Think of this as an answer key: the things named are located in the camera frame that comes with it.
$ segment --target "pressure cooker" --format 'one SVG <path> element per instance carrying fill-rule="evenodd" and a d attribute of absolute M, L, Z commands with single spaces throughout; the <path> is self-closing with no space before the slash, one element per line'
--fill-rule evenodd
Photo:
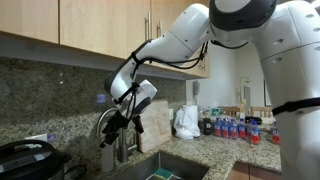
<path fill-rule="evenodd" d="M 60 180 L 71 157 L 40 140 L 0 146 L 0 180 Z"/>

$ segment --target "granite countertop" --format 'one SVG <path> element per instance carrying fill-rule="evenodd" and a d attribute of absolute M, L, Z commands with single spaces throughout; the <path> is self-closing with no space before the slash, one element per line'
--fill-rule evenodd
<path fill-rule="evenodd" d="M 173 137 L 170 141 L 147 153 L 136 152 L 129 157 L 127 164 L 116 162 L 116 168 L 112 172 L 101 173 L 96 176 L 96 179 L 108 179 L 158 151 L 164 151 L 210 167 L 203 179 L 227 179 L 235 162 L 242 162 L 280 173 L 279 146 L 267 141 L 267 138 L 268 134 L 263 132 L 261 143 L 253 145 L 242 139 L 231 140 L 203 134 L 199 138 L 191 140 Z"/>

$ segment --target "stainless steel sink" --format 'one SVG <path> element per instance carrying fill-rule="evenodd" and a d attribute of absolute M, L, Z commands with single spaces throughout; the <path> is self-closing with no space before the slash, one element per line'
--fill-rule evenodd
<path fill-rule="evenodd" d="M 170 180 L 202 179 L 209 170 L 209 167 L 206 167 L 204 165 L 160 151 L 155 155 L 149 157 L 148 159 L 136 164 L 135 166 L 128 168 L 124 172 L 121 172 L 121 174 L 111 179 L 151 180 L 153 179 L 152 174 L 158 168 L 163 168 L 171 171 L 173 173 L 173 177 Z"/>

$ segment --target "cabinet door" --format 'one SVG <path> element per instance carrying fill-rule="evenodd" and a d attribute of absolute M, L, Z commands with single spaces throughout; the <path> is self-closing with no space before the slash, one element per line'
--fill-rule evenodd
<path fill-rule="evenodd" d="M 192 0 L 151 0 L 152 38 L 164 34 Z"/>
<path fill-rule="evenodd" d="M 150 0 L 127 0 L 127 56 L 151 39 L 151 36 L 147 37 L 148 29 L 151 28 L 149 13 L 151 16 Z"/>
<path fill-rule="evenodd" d="M 264 170 L 255 166 L 250 166 L 250 180 L 280 180 L 281 175 L 275 172 Z"/>
<path fill-rule="evenodd" d="M 249 180 L 249 165 L 236 163 L 231 171 L 229 180 Z"/>
<path fill-rule="evenodd" d="M 58 43 L 58 0 L 1 0 L 0 31 Z"/>
<path fill-rule="evenodd" d="M 192 0 L 192 3 L 199 3 L 209 7 L 210 0 Z"/>
<path fill-rule="evenodd" d="M 126 0 L 60 0 L 60 43 L 127 57 Z"/>

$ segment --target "white plastic bag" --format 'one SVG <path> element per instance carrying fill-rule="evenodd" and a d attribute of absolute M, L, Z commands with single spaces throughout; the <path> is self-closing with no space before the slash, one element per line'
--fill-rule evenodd
<path fill-rule="evenodd" d="M 175 136 L 179 138 L 193 139 L 199 137 L 197 106 L 183 106 L 182 109 L 178 110 L 173 127 L 176 129 Z"/>

